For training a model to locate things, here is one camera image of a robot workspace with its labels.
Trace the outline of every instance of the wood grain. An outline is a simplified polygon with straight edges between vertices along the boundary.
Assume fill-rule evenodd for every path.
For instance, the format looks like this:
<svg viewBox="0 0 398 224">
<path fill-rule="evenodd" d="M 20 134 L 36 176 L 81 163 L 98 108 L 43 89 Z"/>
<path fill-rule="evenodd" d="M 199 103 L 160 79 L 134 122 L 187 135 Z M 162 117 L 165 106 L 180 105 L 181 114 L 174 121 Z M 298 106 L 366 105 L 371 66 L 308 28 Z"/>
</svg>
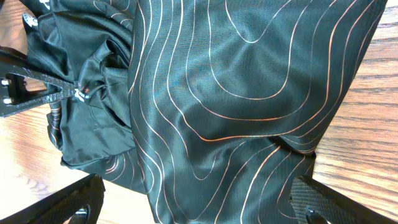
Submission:
<svg viewBox="0 0 398 224">
<path fill-rule="evenodd" d="M 26 11 L 18 0 L 4 2 L 0 45 L 27 52 Z M 61 152 L 47 137 L 48 112 L 45 105 L 0 119 L 0 219 L 86 175 L 60 166 Z M 314 178 L 398 221 L 398 0 L 387 3 L 357 77 L 317 147 Z M 98 223 L 153 223 L 145 195 L 110 182 L 105 187 Z"/>
<path fill-rule="evenodd" d="M 398 220 L 398 1 L 317 147 L 314 179 Z"/>
</svg>

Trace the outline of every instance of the black fabric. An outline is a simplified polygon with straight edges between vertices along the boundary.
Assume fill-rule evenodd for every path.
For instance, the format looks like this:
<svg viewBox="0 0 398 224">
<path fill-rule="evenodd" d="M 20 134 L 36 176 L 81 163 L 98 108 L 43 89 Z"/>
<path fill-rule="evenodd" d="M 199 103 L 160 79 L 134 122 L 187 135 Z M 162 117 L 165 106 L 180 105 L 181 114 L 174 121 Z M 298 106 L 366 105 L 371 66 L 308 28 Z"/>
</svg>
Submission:
<svg viewBox="0 0 398 224">
<path fill-rule="evenodd" d="M 29 61 L 77 90 L 76 97 L 51 104 L 47 116 L 62 164 L 144 193 L 127 98 L 135 2 L 23 3 L 39 16 L 24 15 Z"/>
<path fill-rule="evenodd" d="M 159 223 L 297 223 L 292 180 L 386 4 L 22 2 L 29 60 L 76 85 L 49 115 L 63 163 L 146 193 Z"/>
</svg>

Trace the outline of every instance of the wrinkled fabric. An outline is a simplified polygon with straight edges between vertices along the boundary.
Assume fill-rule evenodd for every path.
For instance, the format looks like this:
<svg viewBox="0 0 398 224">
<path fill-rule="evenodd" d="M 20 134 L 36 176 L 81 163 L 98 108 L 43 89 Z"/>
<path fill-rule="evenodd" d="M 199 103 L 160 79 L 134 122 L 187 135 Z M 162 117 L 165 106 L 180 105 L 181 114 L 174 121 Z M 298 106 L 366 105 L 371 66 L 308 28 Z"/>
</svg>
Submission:
<svg viewBox="0 0 398 224">
<path fill-rule="evenodd" d="M 29 60 L 76 86 L 48 116 L 63 164 L 147 194 L 157 223 L 297 223 L 292 181 L 386 4 L 22 2 Z"/>
<path fill-rule="evenodd" d="M 144 193 L 127 95 L 136 4 L 23 3 L 39 17 L 24 15 L 29 62 L 76 88 L 76 97 L 51 104 L 47 116 L 62 164 Z"/>
<path fill-rule="evenodd" d="M 131 128 L 155 220 L 297 223 L 291 183 L 312 173 L 385 3 L 139 1 Z"/>
</svg>

